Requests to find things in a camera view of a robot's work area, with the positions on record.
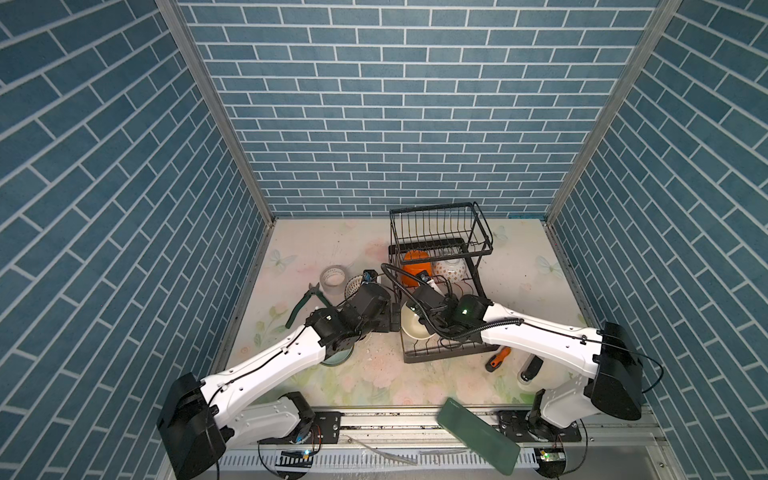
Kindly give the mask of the cream bowl striped outside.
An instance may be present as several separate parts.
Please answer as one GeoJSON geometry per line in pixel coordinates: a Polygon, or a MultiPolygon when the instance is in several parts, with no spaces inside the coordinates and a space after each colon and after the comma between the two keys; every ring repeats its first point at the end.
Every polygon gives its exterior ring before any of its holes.
{"type": "Polygon", "coordinates": [[[434,334],[420,321],[419,315],[413,308],[404,304],[400,310],[402,331],[416,341],[426,341],[431,339],[434,334]]]}

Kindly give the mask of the orange plastic bowl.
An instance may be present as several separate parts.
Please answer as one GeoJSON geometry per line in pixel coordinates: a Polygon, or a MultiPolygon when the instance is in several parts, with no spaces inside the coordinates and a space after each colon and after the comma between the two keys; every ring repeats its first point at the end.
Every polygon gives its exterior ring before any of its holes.
{"type": "Polygon", "coordinates": [[[425,273],[427,279],[433,275],[432,263],[428,261],[429,254],[423,250],[410,250],[404,257],[402,269],[408,274],[419,277],[425,273]]]}

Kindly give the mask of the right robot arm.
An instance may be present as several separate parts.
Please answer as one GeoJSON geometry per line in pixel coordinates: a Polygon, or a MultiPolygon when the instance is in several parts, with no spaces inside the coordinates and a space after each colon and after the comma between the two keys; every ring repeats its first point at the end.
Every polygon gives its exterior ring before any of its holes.
{"type": "Polygon", "coordinates": [[[597,413],[641,418],[643,365],[621,326],[555,323],[484,297],[442,294],[429,284],[406,290],[405,296],[420,322],[446,340],[509,347],[569,369],[570,380],[541,395],[532,411],[536,421],[564,429],[597,413]]]}

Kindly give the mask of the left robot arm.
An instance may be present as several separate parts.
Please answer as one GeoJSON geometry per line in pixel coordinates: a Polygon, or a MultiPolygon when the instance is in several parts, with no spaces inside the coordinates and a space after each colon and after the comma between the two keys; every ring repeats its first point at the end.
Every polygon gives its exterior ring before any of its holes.
{"type": "Polygon", "coordinates": [[[390,304],[382,285],[364,283],[339,306],[326,301],[303,324],[288,321],[286,336],[250,359],[202,379],[193,373],[176,379],[157,419],[176,478],[199,476],[238,444],[304,440],[314,413],[300,393],[262,406],[254,401],[291,376],[350,350],[388,322],[390,304]]]}

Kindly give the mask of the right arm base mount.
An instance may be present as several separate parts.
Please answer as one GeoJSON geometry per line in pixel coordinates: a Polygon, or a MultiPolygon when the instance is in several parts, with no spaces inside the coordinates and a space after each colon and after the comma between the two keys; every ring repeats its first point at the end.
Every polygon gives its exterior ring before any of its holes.
{"type": "Polygon", "coordinates": [[[496,412],[500,432],[515,442],[579,443],[582,441],[579,426],[573,422],[565,428],[557,427],[543,419],[541,404],[545,390],[539,390],[529,410],[499,410],[496,412]]]}

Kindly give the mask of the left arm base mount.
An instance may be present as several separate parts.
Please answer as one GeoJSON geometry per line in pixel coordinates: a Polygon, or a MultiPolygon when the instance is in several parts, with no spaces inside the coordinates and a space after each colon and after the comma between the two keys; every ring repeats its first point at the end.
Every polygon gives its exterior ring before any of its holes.
{"type": "Polygon", "coordinates": [[[291,430],[279,437],[262,440],[268,445],[297,445],[306,443],[337,444],[339,442],[342,413],[335,410],[315,410],[299,392],[279,397],[281,406],[288,407],[290,418],[297,419],[291,430]]]}

